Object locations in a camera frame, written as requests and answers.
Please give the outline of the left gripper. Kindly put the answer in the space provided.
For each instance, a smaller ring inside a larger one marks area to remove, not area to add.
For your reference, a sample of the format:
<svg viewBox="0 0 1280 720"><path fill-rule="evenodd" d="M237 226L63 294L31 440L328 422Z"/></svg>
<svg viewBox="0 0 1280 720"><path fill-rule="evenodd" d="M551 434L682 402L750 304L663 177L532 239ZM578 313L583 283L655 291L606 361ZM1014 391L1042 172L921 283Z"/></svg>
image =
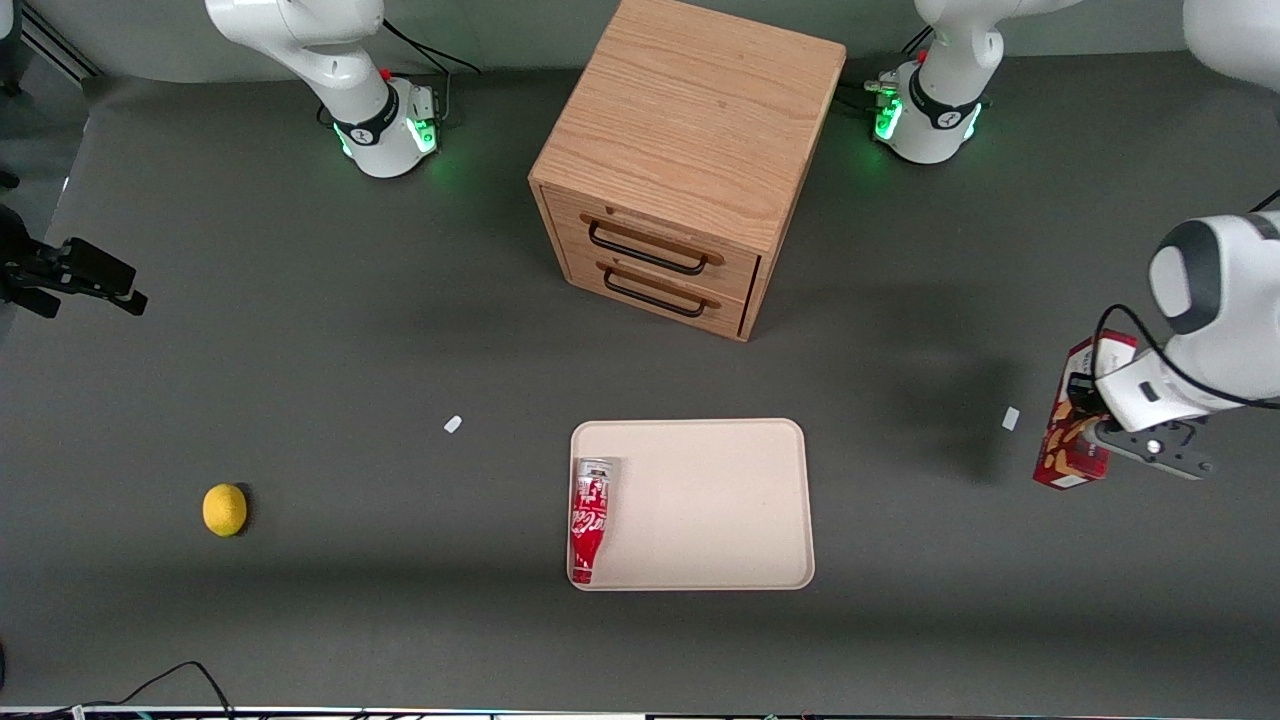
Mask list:
<svg viewBox="0 0 1280 720"><path fill-rule="evenodd" d="M1102 400L1110 415L1129 432L1243 406L1194 388L1169 369L1152 348L1096 383L1089 373L1068 375L1068 401L1074 418L1101 416Z"/></svg>

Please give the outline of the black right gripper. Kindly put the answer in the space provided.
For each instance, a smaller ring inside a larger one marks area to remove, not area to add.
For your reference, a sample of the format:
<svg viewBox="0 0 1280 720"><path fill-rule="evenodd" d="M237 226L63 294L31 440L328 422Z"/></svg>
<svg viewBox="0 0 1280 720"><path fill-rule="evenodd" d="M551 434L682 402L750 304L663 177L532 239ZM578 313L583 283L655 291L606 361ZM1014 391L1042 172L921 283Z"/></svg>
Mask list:
<svg viewBox="0 0 1280 720"><path fill-rule="evenodd" d="M35 240L20 217L1 205L1 301L14 304L37 316L58 316L61 300L38 288L10 284L12 266L24 261L44 261L60 255L61 291L102 299L120 310L142 316L148 299L134 288L137 270L82 238L60 245Z"/></svg>

